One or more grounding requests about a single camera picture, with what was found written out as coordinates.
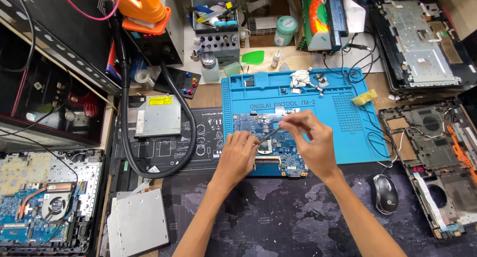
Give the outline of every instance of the green lid jar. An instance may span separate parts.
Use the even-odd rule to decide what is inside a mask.
[[[293,34],[298,26],[294,17],[282,16],[277,20],[277,30],[273,42],[276,46],[287,46],[290,44]]]

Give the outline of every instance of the white cloth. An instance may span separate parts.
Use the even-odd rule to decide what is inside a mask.
[[[295,71],[290,76],[290,87],[304,87],[310,83],[310,73],[307,70]]]

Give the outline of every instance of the screwdriver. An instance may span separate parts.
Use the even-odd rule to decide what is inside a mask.
[[[264,141],[266,141],[267,139],[269,139],[271,136],[273,136],[273,134],[277,133],[278,130],[280,130],[281,127],[277,127],[276,130],[272,131],[270,134],[266,135],[265,138],[262,138],[259,140],[259,143],[262,143]]]

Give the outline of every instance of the yellow warning label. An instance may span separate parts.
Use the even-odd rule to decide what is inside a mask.
[[[149,106],[172,104],[171,96],[154,96],[149,98]]]

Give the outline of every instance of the hand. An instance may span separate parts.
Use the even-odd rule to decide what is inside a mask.
[[[333,130],[323,125],[312,111],[285,116],[278,125],[290,132],[308,168],[325,184],[337,176],[343,176],[334,156]],[[306,141],[303,133],[306,133],[310,142]]]
[[[259,139],[247,131],[228,134],[209,186],[226,195],[253,169]]]

